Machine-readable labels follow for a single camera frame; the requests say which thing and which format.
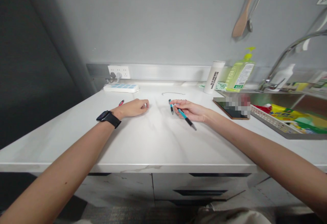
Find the pump nozzle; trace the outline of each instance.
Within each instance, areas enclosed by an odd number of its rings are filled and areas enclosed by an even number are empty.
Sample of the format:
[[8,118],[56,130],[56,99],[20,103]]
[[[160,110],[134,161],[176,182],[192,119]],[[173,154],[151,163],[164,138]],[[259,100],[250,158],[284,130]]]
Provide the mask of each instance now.
[[255,49],[255,47],[249,47],[249,48],[245,48],[245,49],[248,49],[249,50],[249,53],[247,53],[244,56],[244,59],[251,59],[251,57],[252,57],[252,51]]

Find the wall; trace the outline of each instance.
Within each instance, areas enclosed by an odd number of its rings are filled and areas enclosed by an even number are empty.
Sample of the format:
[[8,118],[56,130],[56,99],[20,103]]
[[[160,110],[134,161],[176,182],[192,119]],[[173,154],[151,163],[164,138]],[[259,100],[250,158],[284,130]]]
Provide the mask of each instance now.
[[0,0],[0,149],[83,100],[29,0]]
[[[33,1],[71,73],[82,70],[84,76],[85,63],[211,65],[237,60],[250,46],[257,47],[258,67],[270,67],[325,8],[318,0],[261,0],[254,32],[235,40],[231,34],[244,0]],[[312,40],[309,51],[285,64],[326,69],[326,43],[323,37]]]

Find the chrome faucet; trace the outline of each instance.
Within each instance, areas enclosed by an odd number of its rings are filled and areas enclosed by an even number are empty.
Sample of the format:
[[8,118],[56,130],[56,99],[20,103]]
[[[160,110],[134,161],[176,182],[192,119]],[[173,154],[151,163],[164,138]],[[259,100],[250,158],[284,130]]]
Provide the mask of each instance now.
[[259,84],[258,88],[255,91],[263,93],[266,88],[269,88],[269,89],[272,89],[272,90],[276,89],[279,84],[271,83],[271,78],[272,78],[273,75],[275,75],[275,71],[277,70],[279,65],[282,63],[282,61],[285,59],[287,54],[290,53],[291,50],[293,50],[294,47],[296,47],[298,44],[304,42],[305,40],[307,40],[309,38],[317,37],[317,36],[327,36],[327,30],[322,30],[322,31],[318,31],[318,32],[308,34],[308,35],[306,35],[306,36],[304,36],[302,38],[299,38],[297,41],[295,41],[290,46],[288,46],[283,51],[283,53],[280,55],[280,57],[278,58],[278,60],[274,64],[274,66],[272,67],[272,69],[271,69],[270,73],[268,74],[268,76]]

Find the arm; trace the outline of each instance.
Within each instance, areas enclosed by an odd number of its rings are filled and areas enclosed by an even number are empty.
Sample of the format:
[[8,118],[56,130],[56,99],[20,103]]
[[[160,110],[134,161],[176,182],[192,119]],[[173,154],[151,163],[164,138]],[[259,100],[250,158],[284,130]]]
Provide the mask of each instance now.
[[225,137],[327,223],[327,175],[324,172],[296,153],[213,110],[186,100],[171,101],[175,103],[179,103],[177,108],[183,109],[191,120],[204,122]]
[[[148,108],[148,100],[136,99],[111,111],[122,120]],[[52,223],[96,163],[113,131],[114,126],[107,121],[96,124],[18,197],[0,218],[0,224]]]

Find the sink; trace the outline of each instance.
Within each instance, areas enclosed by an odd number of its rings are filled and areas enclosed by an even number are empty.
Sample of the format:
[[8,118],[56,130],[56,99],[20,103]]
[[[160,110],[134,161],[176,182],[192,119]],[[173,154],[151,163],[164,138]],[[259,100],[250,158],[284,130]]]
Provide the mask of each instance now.
[[[327,118],[327,100],[303,93],[287,93],[287,92],[265,92],[258,93],[255,91],[245,92],[223,92],[217,91],[225,97],[231,98],[249,98],[252,105],[263,106],[265,104],[276,104],[282,107],[290,108],[302,113],[309,113],[321,118]],[[258,115],[251,113],[252,116],[290,140],[325,140],[327,134],[292,134],[285,133],[273,126]]]

